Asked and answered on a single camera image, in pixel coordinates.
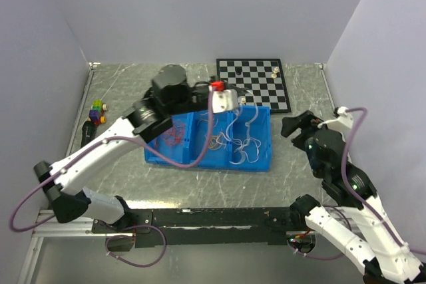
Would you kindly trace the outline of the blue three-compartment plastic bin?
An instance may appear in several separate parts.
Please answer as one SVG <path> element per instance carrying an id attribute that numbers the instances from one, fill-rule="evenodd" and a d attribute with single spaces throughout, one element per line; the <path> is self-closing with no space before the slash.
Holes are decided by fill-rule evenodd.
<path id="1" fill-rule="evenodd" d="M 206 111 L 172 117 L 173 127 L 148 145 L 167 158 L 189 164 L 208 149 L 199 168 L 267 172 L 272 162 L 270 108 L 241 106 L 214 115 L 212 135 L 207 138 Z"/>

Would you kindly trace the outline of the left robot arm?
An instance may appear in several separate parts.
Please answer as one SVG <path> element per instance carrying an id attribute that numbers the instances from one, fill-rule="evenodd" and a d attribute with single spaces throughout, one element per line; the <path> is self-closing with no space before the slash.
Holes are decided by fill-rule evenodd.
<path id="1" fill-rule="evenodd" d="M 126 231 L 135 220 L 125 200 L 87 188 L 87 182 L 100 169 L 172 128 L 172 116 L 206 110 L 208 131 L 213 125 L 215 88 L 209 82 L 190 86 L 186 71 L 179 65 L 166 65 L 151 80 L 144 96 L 92 142 L 54 164 L 39 162 L 35 172 L 58 222 L 91 217 L 117 232 Z"/>

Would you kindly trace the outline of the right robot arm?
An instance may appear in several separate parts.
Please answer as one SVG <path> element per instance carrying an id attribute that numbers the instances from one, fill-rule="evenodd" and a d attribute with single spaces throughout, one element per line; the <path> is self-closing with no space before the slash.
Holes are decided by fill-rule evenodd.
<path id="1" fill-rule="evenodd" d="M 312 196 L 300 196 L 291 206 L 296 229 L 316 231 L 346 256 L 364 283 L 424 283 L 425 263 L 402 239 L 386 214 L 369 176 L 348 160 L 349 147 L 367 116 L 364 107 L 339 107 L 335 117 L 322 120 L 307 110 L 282 119 L 281 135 L 304 151 L 312 174 L 357 226 L 357 235 L 338 222 Z"/>

